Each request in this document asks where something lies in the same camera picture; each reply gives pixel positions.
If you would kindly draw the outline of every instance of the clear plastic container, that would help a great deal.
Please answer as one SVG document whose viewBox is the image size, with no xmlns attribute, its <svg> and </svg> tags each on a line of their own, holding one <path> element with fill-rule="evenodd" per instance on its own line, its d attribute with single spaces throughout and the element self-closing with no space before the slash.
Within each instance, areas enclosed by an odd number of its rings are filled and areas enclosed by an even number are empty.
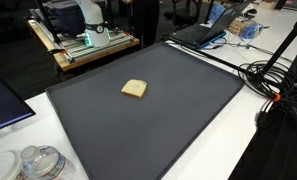
<svg viewBox="0 0 297 180">
<path fill-rule="evenodd" d="M 29 146 L 21 152 L 23 172 L 29 179 L 73 179 L 75 166 L 51 146 Z"/>
</svg>

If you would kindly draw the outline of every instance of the wooden desk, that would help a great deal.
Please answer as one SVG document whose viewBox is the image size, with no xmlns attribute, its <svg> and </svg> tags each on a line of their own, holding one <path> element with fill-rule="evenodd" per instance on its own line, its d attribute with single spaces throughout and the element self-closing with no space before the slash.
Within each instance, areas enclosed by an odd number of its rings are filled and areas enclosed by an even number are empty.
<svg viewBox="0 0 297 180">
<path fill-rule="evenodd" d="M 44 44 L 44 46 L 47 48 L 47 50 L 57 49 L 54 42 L 52 42 L 46 33 L 36 24 L 35 20 L 28 20 L 28 26 L 33 31 L 33 33 L 40 39 L 40 41 Z M 73 63 L 69 63 L 69 61 L 66 59 L 66 57 L 62 54 L 54 54 L 53 59 L 56 61 L 57 65 L 60 67 L 62 71 L 68 71 L 70 69 L 79 67 L 81 65 L 87 64 L 89 62 L 95 61 L 97 59 L 106 57 L 108 55 L 114 54 L 116 52 L 128 49 L 130 47 L 136 46 L 139 44 L 139 39 L 134 38 L 134 41 L 127 43 L 127 44 L 121 44 L 120 46 L 116 46 L 110 49 L 107 49 L 105 51 L 101 51 L 89 58 L 86 58 L 82 61 L 76 61 Z"/>
</svg>

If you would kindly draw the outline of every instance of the blue item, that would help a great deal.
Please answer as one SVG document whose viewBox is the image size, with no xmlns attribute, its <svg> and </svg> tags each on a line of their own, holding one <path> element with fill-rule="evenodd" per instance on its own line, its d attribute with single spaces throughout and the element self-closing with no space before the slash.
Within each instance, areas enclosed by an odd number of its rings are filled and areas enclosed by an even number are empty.
<svg viewBox="0 0 297 180">
<path fill-rule="evenodd" d="M 253 39 L 255 38 L 256 33 L 260 31 L 262 27 L 263 26 L 261 24 L 250 24 L 249 26 L 246 26 L 244 28 L 244 30 L 239 34 L 239 36 L 244 39 Z"/>
<path fill-rule="evenodd" d="M 210 12 L 209 20 L 211 20 L 213 23 L 216 22 L 225 9 L 226 8 L 223 5 L 215 4 Z"/>
</svg>

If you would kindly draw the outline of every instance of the slice of bread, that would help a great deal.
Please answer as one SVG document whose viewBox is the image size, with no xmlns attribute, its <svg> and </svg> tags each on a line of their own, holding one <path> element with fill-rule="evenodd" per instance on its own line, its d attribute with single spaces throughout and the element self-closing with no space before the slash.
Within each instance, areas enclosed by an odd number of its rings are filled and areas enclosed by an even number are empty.
<svg viewBox="0 0 297 180">
<path fill-rule="evenodd" d="M 137 98 L 142 98 L 146 88 L 147 83 L 145 81 L 131 79 L 124 85 L 124 87 L 121 89 L 121 92 Z"/>
</svg>

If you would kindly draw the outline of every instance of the white robot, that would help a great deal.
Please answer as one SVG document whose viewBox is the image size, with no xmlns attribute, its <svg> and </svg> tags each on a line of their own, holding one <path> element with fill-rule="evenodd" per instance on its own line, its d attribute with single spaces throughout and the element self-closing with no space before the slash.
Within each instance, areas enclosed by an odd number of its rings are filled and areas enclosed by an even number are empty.
<svg viewBox="0 0 297 180">
<path fill-rule="evenodd" d="M 85 18 L 85 41 L 90 47 L 101 47 L 109 44 L 108 29 L 102 17 L 101 9 L 91 0 L 75 0 Z"/>
</svg>

